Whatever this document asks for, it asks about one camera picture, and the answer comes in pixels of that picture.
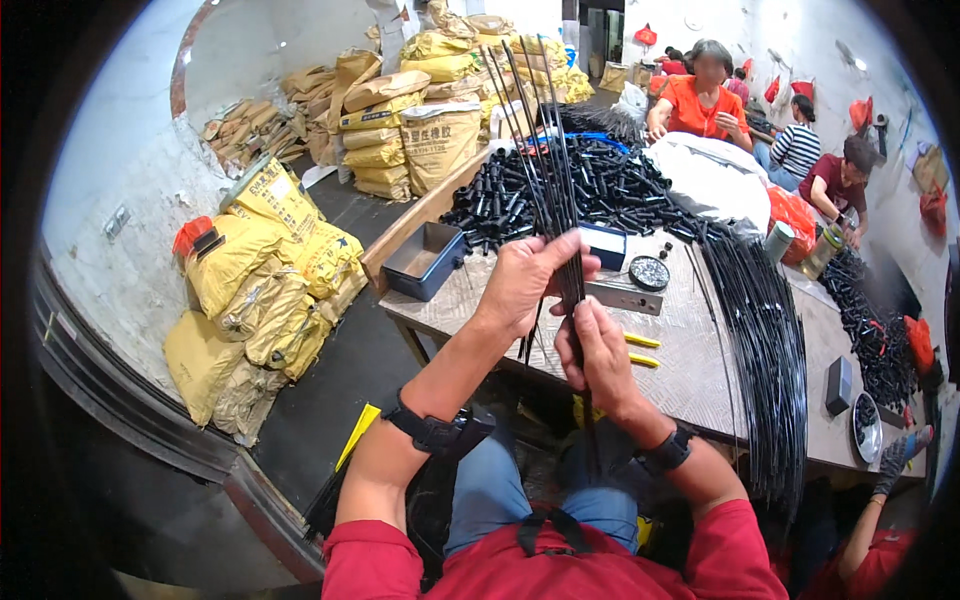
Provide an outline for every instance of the orange shirt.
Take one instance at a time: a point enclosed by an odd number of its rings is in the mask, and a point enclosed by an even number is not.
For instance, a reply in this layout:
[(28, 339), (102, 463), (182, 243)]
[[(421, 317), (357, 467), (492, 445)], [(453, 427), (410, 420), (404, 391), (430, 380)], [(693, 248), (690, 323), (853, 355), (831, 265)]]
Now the orange shirt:
[(743, 101), (733, 92), (720, 86), (720, 97), (712, 108), (704, 108), (697, 98), (694, 87), (694, 75), (671, 75), (668, 78), (666, 89), (660, 95), (673, 105), (670, 113), (669, 132), (687, 132), (701, 137), (715, 137), (724, 139), (727, 132), (718, 129), (716, 124), (717, 112), (728, 112), (736, 117), (740, 123), (740, 130), (750, 131), (747, 126), (747, 114), (743, 111)]

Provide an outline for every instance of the striped shirt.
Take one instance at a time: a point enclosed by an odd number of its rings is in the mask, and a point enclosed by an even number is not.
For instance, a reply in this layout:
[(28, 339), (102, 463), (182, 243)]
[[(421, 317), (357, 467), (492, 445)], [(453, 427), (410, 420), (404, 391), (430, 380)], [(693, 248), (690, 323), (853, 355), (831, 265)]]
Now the striped shirt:
[(820, 158), (820, 138), (807, 125), (788, 125), (770, 148), (770, 158), (802, 180)]

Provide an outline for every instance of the black floor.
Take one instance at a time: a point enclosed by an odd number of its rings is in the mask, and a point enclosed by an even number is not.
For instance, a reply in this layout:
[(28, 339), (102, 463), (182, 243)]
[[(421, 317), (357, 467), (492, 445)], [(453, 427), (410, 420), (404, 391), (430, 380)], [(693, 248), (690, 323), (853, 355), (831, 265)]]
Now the black floor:
[[(301, 165), (294, 166), (300, 173)], [(361, 194), (352, 183), (340, 184), (336, 173), (308, 191), (326, 219), (364, 248), (412, 206)], [(301, 513), (333, 472), (364, 404), (381, 406), (420, 369), (378, 302), (370, 286), (365, 288), (327, 338), (320, 360), (277, 396), (252, 450)]]

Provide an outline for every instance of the person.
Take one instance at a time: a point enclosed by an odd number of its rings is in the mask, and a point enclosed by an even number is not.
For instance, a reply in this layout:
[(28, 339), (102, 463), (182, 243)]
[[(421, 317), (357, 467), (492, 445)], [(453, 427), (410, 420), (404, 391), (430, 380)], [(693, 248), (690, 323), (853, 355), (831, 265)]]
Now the person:
[(743, 101), (743, 107), (746, 108), (750, 103), (750, 88), (744, 80), (747, 79), (747, 72), (740, 67), (733, 70), (733, 77), (729, 78), (723, 86), (740, 97)]
[(876, 151), (862, 137), (844, 140), (843, 157), (823, 155), (806, 174), (797, 191), (829, 221), (834, 221), (848, 206), (856, 209), (859, 225), (845, 231), (847, 243), (859, 250), (860, 240), (870, 223), (864, 187), (876, 162)]
[[(538, 301), (558, 294), (553, 275), (577, 252), (585, 278), (595, 278), (600, 261), (581, 245), (577, 230), (549, 244), (528, 238), (504, 245), (476, 311), (403, 386), (398, 401), (419, 418), (451, 420), (530, 331)], [(696, 522), (684, 576), (635, 556), (636, 500), (615, 488), (588, 485), (549, 518), (532, 517), (511, 449), (494, 431), (457, 468), (444, 576), (425, 597), (785, 598), (731, 466), (696, 437), (681, 452), (686, 434), (640, 393), (623, 331), (603, 306), (587, 298), (572, 322), (558, 332), (557, 352), (569, 384), (589, 386), (593, 406), (606, 411), (597, 426), (611, 420), (641, 449), (676, 450), (673, 462), (660, 464), (689, 500)], [(582, 368), (574, 359), (574, 330)], [(323, 598), (420, 597), (423, 567), (406, 536), (404, 494), (427, 456), (392, 420), (377, 420), (360, 439), (324, 542)]]
[(666, 75), (686, 75), (686, 66), (684, 66), (684, 53), (680, 50), (671, 48), (667, 51), (665, 60), (660, 64), (663, 67), (663, 73)]
[(747, 115), (740, 97), (721, 84), (733, 72), (733, 58), (713, 39), (701, 39), (691, 51), (694, 75), (671, 76), (657, 103), (647, 114), (647, 141), (667, 132), (729, 139), (746, 152), (750, 139)]
[(673, 60), (674, 58), (670, 55), (670, 53), (676, 52), (676, 51), (677, 49), (674, 48), (673, 46), (667, 46), (666, 48), (663, 49), (663, 56), (656, 57), (654, 59), (654, 62), (667, 62), (668, 60)]
[(797, 94), (790, 101), (790, 107), (797, 124), (788, 125), (777, 136), (773, 147), (762, 142), (754, 144), (754, 158), (770, 176), (770, 181), (788, 192), (796, 192), (820, 158), (820, 137), (810, 128), (817, 120), (810, 99)]
[(912, 530), (878, 531), (880, 513), (907, 461), (930, 444), (933, 433), (933, 427), (926, 425), (900, 436), (883, 451), (879, 478), (873, 492), (867, 489), (870, 499), (845, 544), (838, 543), (838, 519), (831, 509), (829, 481), (822, 478), (807, 484), (795, 525), (802, 529), (802, 537), (791, 560), (787, 585), (791, 597), (867, 600), (879, 596), (883, 585), (900, 565), (915, 533)]

